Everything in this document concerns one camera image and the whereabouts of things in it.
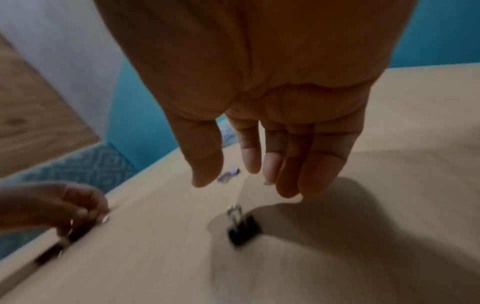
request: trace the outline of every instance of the hand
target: hand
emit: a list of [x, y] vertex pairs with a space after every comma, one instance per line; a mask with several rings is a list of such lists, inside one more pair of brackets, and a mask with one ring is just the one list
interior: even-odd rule
[[194, 186], [223, 166], [226, 113], [250, 173], [280, 195], [321, 193], [345, 165], [372, 84], [415, 0], [96, 0], [163, 108]]
[[66, 235], [108, 212], [102, 192], [88, 185], [53, 182], [0, 187], [0, 231], [55, 227], [59, 235]]

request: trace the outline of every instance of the binder clip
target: binder clip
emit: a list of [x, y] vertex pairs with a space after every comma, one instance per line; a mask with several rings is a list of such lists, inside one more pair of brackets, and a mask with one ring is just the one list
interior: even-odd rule
[[244, 217], [242, 208], [239, 205], [233, 205], [226, 212], [231, 221], [231, 227], [228, 229], [228, 238], [235, 247], [240, 247], [246, 242], [259, 235], [262, 230], [251, 215]]

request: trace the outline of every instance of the teal wall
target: teal wall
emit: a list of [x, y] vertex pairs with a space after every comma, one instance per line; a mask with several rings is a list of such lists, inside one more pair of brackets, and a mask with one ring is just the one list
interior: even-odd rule
[[[472, 62], [480, 62], [480, 0], [420, 0], [390, 67]], [[120, 71], [106, 140], [137, 169], [177, 147], [162, 110], [128, 61]]]

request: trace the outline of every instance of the wooden floor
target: wooden floor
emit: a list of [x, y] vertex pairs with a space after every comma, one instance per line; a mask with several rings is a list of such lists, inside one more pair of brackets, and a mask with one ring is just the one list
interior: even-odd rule
[[98, 141], [0, 36], [0, 178]]

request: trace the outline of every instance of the palm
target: palm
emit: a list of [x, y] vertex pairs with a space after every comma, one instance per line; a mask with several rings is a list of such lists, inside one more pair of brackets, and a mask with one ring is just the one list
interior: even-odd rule
[[226, 112], [251, 173], [265, 127], [263, 173], [287, 197], [320, 193], [345, 164], [414, 3], [97, 0], [165, 111], [194, 185], [222, 169], [215, 118]]

